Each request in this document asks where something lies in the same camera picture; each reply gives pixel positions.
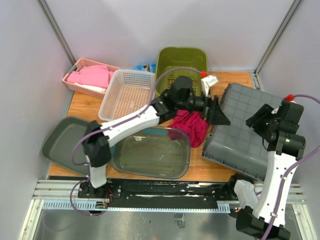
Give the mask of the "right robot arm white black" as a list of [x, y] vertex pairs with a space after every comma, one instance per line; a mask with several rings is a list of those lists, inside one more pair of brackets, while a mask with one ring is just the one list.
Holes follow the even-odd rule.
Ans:
[[296, 171], [294, 164], [303, 158], [306, 146], [306, 139], [297, 134], [303, 111], [302, 105], [283, 100], [276, 109], [264, 104], [245, 122], [268, 143], [263, 188], [257, 195], [251, 181], [234, 175], [226, 193], [240, 204], [237, 231], [256, 240], [288, 240], [291, 237], [285, 228], [285, 208]]

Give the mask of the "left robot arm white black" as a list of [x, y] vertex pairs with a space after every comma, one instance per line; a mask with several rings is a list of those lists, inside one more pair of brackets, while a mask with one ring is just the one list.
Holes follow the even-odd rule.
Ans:
[[213, 75], [201, 79], [203, 91], [201, 96], [197, 96], [192, 79], [182, 75], [141, 109], [103, 124], [90, 122], [82, 141], [89, 168], [90, 193], [96, 198], [107, 193], [106, 168], [112, 159], [111, 148], [115, 144], [138, 131], [173, 119], [179, 110], [198, 112], [210, 125], [229, 126], [231, 122], [223, 113], [219, 98], [211, 98], [210, 95], [211, 86], [217, 82], [217, 77]]

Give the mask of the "large grey plastic bin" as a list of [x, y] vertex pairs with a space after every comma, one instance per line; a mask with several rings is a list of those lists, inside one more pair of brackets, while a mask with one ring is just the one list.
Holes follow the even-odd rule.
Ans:
[[268, 152], [262, 138], [246, 125], [264, 104], [277, 108], [283, 99], [238, 83], [225, 89], [220, 106], [230, 125], [211, 128], [202, 157], [263, 182], [267, 173]]

